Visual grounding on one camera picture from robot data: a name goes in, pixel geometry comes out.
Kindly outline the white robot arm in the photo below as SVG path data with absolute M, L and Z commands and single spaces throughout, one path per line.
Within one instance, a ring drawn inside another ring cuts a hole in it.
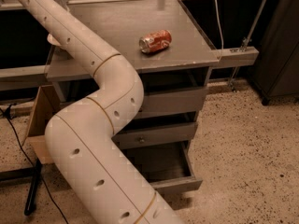
M 97 224 L 184 224 L 112 140 L 142 105 L 136 70 L 56 1 L 19 1 L 99 87 L 45 129 L 54 163 Z

